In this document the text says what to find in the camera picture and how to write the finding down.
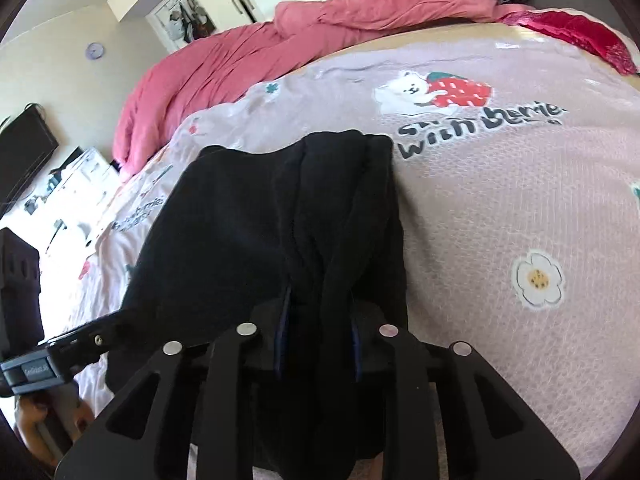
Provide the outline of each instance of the cabinet handle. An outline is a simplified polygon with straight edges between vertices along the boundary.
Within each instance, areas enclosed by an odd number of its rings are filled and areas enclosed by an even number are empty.
[[[232,3],[234,4],[234,7],[236,8],[236,10],[240,13],[240,14],[244,14],[244,12],[242,12],[242,10],[240,10],[240,7],[238,7],[238,4],[236,3],[236,0],[231,0]]]
[[[255,10],[254,4],[251,3],[251,0],[245,0],[245,1],[249,5],[249,7],[251,7],[251,10]]]

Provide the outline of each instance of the metal pin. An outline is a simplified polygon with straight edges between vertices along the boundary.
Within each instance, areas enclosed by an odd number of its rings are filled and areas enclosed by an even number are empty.
[[[242,323],[236,328],[236,332],[240,335],[253,335],[257,332],[258,327],[253,323]]]
[[[471,345],[469,343],[458,341],[457,343],[455,343],[455,345],[453,345],[453,351],[456,354],[461,355],[462,357],[466,357],[471,354],[473,349],[471,348]]]
[[[400,331],[395,325],[383,325],[380,327],[380,335],[384,337],[396,337]]]
[[[162,351],[167,355],[176,355],[182,352],[182,343],[179,341],[169,341],[162,347]]]

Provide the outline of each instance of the folded black clothing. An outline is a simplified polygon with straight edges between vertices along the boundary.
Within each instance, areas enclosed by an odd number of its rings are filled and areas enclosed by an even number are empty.
[[[372,449],[356,444],[367,418],[356,404],[379,401],[356,392],[350,304],[375,303],[407,327],[391,154],[388,137],[355,130],[273,153],[202,150],[141,250],[122,308],[148,322],[108,355],[108,387],[117,392],[165,342],[213,341],[289,289],[292,359],[258,402],[269,405],[257,415],[263,444],[286,480],[347,478]],[[380,437],[382,422],[371,434]]]

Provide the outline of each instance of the white flower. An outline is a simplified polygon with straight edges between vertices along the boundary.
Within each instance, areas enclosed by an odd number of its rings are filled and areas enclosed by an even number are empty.
[[[511,281],[522,304],[532,310],[555,308],[564,299],[564,275],[558,262],[542,251],[531,250],[513,263]]]

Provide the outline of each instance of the television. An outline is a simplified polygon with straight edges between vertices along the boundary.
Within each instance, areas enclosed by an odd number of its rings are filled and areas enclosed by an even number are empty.
[[[57,147],[36,105],[27,106],[0,131],[0,218],[14,206]]]

